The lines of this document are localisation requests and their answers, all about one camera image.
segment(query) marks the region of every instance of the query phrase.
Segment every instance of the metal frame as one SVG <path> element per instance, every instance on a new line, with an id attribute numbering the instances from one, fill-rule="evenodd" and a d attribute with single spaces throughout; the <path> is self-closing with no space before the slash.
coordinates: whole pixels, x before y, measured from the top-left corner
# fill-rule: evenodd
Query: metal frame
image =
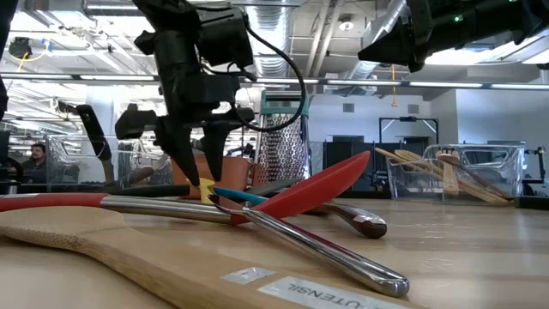
<path id="1" fill-rule="evenodd" d="M 382 128 L 383 121 L 384 120 L 390 120 L 387 125 L 385 125 Z M 382 136 L 383 133 L 396 121 L 399 122 L 417 122 L 421 121 L 424 123 L 424 125 L 427 126 L 433 133 L 435 133 L 436 141 L 438 143 L 438 119 L 437 118 L 416 118 L 416 117 L 380 117 L 379 118 L 379 143 L 383 142 Z M 435 123 L 435 127 L 433 128 L 430 124 L 427 123 L 427 121 L 432 121 Z"/>

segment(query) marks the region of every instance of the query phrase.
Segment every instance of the man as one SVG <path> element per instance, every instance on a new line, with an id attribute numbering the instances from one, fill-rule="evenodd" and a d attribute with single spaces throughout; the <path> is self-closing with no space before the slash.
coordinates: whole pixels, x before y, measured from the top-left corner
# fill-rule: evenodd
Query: man
<path id="1" fill-rule="evenodd" d="M 35 143 L 31 146 L 31 159 L 23 162 L 25 179 L 30 184 L 45 184 L 45 146 Z"/>

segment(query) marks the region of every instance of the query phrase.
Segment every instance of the terracotta pot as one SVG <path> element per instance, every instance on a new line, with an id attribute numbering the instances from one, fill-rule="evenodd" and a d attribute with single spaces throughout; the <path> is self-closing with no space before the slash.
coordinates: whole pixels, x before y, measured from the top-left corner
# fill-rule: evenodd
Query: terracotta pot
<path id="1" fill-rule="evenodd" d="M 195 155 L 196 167 L 200 178 L 214 180 L 214 176 L 209 171 L 206 156 Z M 247 159 L 238 157 L 223 158 L 223 173 L 221 181 L 216 183 L 216 186 L 224 187 L 232 190 L 243 191 L 248 183 L 248 173 L 250 171 L 250 163 Z M 178 165 L 172 161 L 173 183 L 175 185 L 190 185 L 187 176 L 179 169 Z M 194 186 L 190 186 L 190 194 L 185 198 L 200 198 L 200 191 Z"/>

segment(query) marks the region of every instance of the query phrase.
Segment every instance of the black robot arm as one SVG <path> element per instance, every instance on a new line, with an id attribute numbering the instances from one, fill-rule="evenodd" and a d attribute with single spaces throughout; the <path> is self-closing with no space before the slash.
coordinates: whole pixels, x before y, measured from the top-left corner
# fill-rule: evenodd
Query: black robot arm
<path id="1" fill-rule="evenodd" d="M 515 44 L 549 22 L 547 0 L 407 0 L 410 14 L 359 52 L 360 60 L 421 70 L 434 52 L 512 31 Z"/>
<path id="2" fill-rule="evenodd" d="M 255 130 L 279 130 L 301 113 L 305 105 L 305 83 L 297 66 L 282 51 L 262 40 L 251 29 L 247 16 L 235 8 L 202 8 L 184 0 L 134 0 L 155 32 L 143 32 L 136 45 L 147 55 L 154 54 L 164 96 L 167 115 L 156 117 L 153 111 L 126 111 L 115 125 L 117 138 L 137 138 L 145 130 L 153 130 L 156 144 L 178 164 L 189 181 L 199 185 L 199 176 L 192 154 L 190 133 L 202 128 L 202 148 L 210 172 L 221 179 L 223 148 L 231 130 L 246 125 Z M 250 124 L 254 112 L 237 108 L 235 94 L 239 77 L 255 78 L 244 68 L 253 64 L 248 32 L 274 49 L 296 70 L 302 87 L 301 105 L 287 123 L 273 128 L 257 128 Z M 241 72 L 217 72 L 208 66 L 236 64 Z M 212 111 L 220 102 L 232 109 L 224 114 Z"/>

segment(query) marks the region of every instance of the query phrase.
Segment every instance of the wooden table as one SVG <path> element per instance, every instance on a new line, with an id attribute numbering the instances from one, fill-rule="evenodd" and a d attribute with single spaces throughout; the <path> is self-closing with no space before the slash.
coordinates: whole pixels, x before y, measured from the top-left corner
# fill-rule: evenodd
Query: wooden table
<path id="1" fill-rule="evenodd" d="M 481 206 L 346 200 L 389 224 L 365 239 L 338 217 L 289 221 L 407 276 L 408 298 L 432 308 L 547 308 L 549 212 Z M 358 286 L 248 224 L 126 215 L 144 233 L 233 258 Z M 172 308 L 91 258 L 0 238 L 0 307 Z"/>

